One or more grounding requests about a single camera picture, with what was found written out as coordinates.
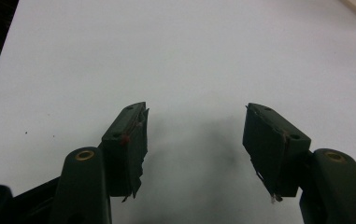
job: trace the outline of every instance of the black plastic arm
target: black plastic arm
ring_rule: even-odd
[[[136,196],[148,151],[146,103],[126,106],[99,147],[70,153],[61,177],[13,198],[0,186],[0,223],[111,223],[109,196]]]
[[[298,187],[306,224],[356,224],[356,162],[332,149],[309,151],[310,139],[273,109],[249,104],[243,145],[277,200]]]

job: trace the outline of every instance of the screw hole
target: screw hole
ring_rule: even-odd
[[[95,153],[93,151],[90,150],[84,150],[84,151],[80,151],[78,154],[76,154],[76,160],[78,161],[86,161],[89,160],[90,158],[93,157]]]
[[[83,216],[81,213],[76,213],[70,216],[70,218],[67,220],[67,224],[83,223],[84,221],[85,216]]]
[[[300,139],[300,136],[297,134],[291,134],[292,139]]]
[[[336,161],[336,162],[345,162],[345,161],[346,161],[346,159],[345,159],[342,155],[340,155],[340,154],[338,154],[338,153],[335,153],[335,152],[333,152],[333,151],[326,151],[324,154],[325,154],[331,161]]]

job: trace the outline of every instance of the dark green plastic part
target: dark green plastic part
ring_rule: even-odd
[[[318,149],[311,173],[327,211],[326,223],[356,223],[356,161],[340,151]]]
[[[308,155],[311,139],[273,109],[248,104],[243,145],[257,175],[277,200],[295,197],[297,168]]]
[[[125,107],[102,137],[107,182],[112,197],[136,196],[148,152],[146,103]]]

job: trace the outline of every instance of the white table surface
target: white table surface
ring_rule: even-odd
[[[245,105],[356,160],[356,15],[337,0],[21,0],[0,58],[0,184],[58,176],[141,101],[143,185],[112,199],[113,223],[303,223],[300,192],[271,204],[255,175]]]

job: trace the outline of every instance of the metal screw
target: metal screw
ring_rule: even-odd
[[[95,155],[95,153],[93,151],[83,150],[83,151],[80,151],[78,154],[76,154],[75,159],[78,161],[86,161],[86,160],[89,160],[90,158],[92,158],[93,155]]]
[[[335,162],[346,162],[346,158],[344,158],[342,155],[339,153],[333,152],[333,151],[326,151],[325,156],[329,158],[331,161]]]

